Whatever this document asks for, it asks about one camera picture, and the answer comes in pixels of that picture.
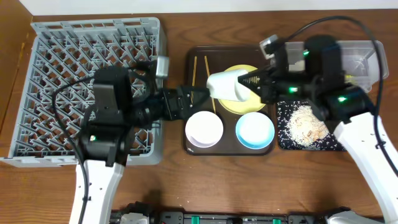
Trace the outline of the white cup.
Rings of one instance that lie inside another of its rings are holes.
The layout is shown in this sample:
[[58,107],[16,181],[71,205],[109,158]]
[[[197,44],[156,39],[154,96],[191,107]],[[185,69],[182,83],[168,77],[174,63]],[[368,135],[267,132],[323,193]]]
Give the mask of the white cup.
[[206,82],[210,96],[219,100],[247,101],[251,91],[238,82],[240,76],[247,74],[245,69],[237,69],[210,75]]

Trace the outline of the clear plastic bin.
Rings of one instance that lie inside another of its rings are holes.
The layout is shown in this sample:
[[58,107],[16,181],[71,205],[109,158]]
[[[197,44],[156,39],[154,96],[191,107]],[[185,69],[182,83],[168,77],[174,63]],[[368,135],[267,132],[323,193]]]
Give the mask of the clear plastic bin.
[[[312,37],[304,42],[287,42],[289,71],[319,78],[323,91],[341,90],[350,85],[368,93],[372,85],[389,75],[386,53],[378,40],[337,41],[330,36]],[[345,75],[355,83],[345,83]]]

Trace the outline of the grey dishwasher rack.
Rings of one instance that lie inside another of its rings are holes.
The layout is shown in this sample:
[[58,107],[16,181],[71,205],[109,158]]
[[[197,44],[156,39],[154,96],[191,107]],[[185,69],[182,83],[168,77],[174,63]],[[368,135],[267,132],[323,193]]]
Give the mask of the grey dishwasher rack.
[[68,131],[76,138],[95,101],[90,77],[103,67],[130,67],[167,53],[155,17],[34,22],[36,36],[11,138],[1,162],[14,167],[76,164]]

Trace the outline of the dark brown serving tray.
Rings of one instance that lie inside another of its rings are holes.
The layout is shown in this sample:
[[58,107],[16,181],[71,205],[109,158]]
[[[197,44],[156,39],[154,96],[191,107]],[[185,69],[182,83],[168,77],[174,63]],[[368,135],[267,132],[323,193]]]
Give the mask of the dark brown serving tray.
[[[205,87],[207,74],[204,56],[208,58],[210,74],[223,72],[234,65],[252,65],[256,68],[263,68],[270,64],[265,60],[261,51],[257,47],[242,46],[199,46],[189,50],[187,54],[187,69],[185,73],[185,83],[192,85],[192,73],[194,57],[197,56],[197,70],[195,86]],[[253,150],[243,146],[237,139],[235,127],[240,115],[231,113],[224,109],[215,100],[216,114],[223,122],[224,131],[220,141],[208,148],[199,148],[191,144],[186,135],[183,135],[183,148],[188,154],[193,156],[263,156],[273,150],[275,142],[260,150]],[[213,112],[211,100],[208,99],[202,104],[202,111]]]

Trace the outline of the yellow plate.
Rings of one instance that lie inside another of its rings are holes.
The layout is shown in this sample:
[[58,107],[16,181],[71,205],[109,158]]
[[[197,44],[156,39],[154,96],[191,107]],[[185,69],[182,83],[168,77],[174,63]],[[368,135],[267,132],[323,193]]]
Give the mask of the yellow plate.
[[[245,69],[247,72],[251,72],[257,70],[256,67],[252,65],[234,65],[226,69],[226,72],[238,69]],[[234,113],[234,114],[246,114],[250,112],[257,112],[263,107],[265,104],[261,103],[261,99],[255,93],[251,92],[250,99],[247,101],[231,101],[231,100],[218,100],[219,103],[223,106],[224,109],[227,111]]]

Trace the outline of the black waste tray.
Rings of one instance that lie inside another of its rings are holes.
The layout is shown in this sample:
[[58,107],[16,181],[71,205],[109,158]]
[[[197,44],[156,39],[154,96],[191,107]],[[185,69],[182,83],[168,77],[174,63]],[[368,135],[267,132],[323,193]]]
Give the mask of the black waste tray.
[[330,132],[325,138],[319,139],[307,147],[299,145],[289,137],[287,130],[288,120],[292,113],[302,105],[309,106],[305,101],[281,101],[277,103],[277,138],[279,147],[285,150],[344,151],[344,147]]

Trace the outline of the wooden chopstick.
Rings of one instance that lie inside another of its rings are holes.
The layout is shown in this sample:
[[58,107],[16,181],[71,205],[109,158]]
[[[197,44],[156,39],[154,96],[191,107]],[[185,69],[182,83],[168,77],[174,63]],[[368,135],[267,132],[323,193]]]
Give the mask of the wooden chopstick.
[[[207,74],[207,77],[208,77],[207,80],[209,80],[210,70],[209,70],[209,66],[208,66],[208,58],[207,58],[206,55],[204,56],[204,60],[205,60],[205,66],[206,66],[206,74]],[[216,107],[215,107],[214,98],[210,97],[210,99],[211,99],[211,103],[212,103],[212,107],[213,107],[213,112],[214,112],[214,114],[216,114]]]
[[[193,73],[192,73],[192,87],[195,87],[195,78],[196,78],[196,70],[197,70],[197,56],[194,57],[194,63],[193,63]],[[191,94],[191,102],[193,103],[193,91]]]

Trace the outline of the right wooden chopstick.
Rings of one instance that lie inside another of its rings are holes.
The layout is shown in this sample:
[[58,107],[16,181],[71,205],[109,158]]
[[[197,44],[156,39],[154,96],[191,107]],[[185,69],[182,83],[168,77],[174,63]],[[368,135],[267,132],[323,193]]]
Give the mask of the right wooden chopstick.
[[[210,70],[209,70],[209,66],[208,66],[208,58],[207,58],[206,55],[204,56],[204,60],[205,60],[205,66],[206,66],[206,74],[207,74],[207,77],[208,77],[207,80],[209,80]],[[210,97],[210,99],[211,99],[211,103],[212,103],[212,107],[213,107],[213,112],[214,112],[214,114],[216,114],[216,107],[215,107],[214,98]]]

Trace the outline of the left wooden chopstick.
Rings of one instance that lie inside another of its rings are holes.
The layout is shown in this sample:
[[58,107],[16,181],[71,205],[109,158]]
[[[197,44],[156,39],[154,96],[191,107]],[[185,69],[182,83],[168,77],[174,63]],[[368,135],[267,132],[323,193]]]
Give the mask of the left wooden chopstick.
[[[196,70],[197,70],[197,56],[194,57],[194,63],[193,63],[193,73],[192,73],[192,87],[195,87],[195,78],[196,78]],[[191,94],[191,102],[193,103],[193,91]]]

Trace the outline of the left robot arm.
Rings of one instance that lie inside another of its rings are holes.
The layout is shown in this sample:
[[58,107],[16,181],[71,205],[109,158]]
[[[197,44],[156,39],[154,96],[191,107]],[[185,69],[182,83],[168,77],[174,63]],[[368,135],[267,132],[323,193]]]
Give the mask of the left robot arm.
[[80,165],[70,223],[108,223],[137,128],[188,119],[210,97],[205,87],[158,88],[155,67],[111,66],[95,71],[95,103],[75,143]]

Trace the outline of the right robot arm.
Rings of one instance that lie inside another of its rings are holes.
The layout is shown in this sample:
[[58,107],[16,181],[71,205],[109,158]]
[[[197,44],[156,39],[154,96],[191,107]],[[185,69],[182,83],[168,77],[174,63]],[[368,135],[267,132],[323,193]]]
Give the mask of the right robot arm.
[[273,35],[259,47],[274,64],[238,78],[262,103],[306,101],[355,161],[382,210],[385,223],[397,223],[397,150],[376,105],[364,90],[346,82],[342,51],[330,35],[303,43],[304,69],[289,70],[286,42]]

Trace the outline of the light blue bowl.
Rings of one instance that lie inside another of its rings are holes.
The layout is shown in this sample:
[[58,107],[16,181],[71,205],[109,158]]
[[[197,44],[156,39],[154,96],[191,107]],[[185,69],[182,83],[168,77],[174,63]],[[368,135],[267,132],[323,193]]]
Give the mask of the light blue bowl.
[[243,146],[253,150],[270,146],[275,137],[272,120],[259,112],[250,112],[240,117],[236,123],[235,133]]

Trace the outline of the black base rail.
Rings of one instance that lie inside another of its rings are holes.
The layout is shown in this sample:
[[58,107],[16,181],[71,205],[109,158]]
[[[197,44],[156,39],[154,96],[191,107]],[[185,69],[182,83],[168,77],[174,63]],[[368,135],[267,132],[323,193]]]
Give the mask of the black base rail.
[[[342,221],[329,219],[341,214]],[[341,207],[321,215],[310,213],[250,214],[250,213],[190,213],[184,209],[158,210],[147,203],[134,202],[113,210],[110,223],[148,224],[205,224],[205,223],[384,223],[383,218],[361,217],[348,208]]]

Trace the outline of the pink bowl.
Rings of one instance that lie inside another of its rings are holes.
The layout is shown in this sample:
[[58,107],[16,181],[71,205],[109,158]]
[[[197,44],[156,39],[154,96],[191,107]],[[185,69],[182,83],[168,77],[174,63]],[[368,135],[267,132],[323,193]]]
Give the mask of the pink bowl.
[[209,111],[199,111],[186,122],[185,135],[196,147],[208,148],[218,143],[223,135],[224,126],[220,117]]

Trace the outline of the spilled rice food scraps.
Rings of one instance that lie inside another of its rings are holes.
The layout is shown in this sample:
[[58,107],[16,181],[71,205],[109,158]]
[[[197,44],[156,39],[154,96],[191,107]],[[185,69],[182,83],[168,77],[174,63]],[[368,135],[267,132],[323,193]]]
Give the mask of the spilled rice food scraps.
[[312,113],[310,106],[299,106],[287,123],[289,137],[301,146],[310,146],[315,141],[325,138],[329,130],[323,121]]

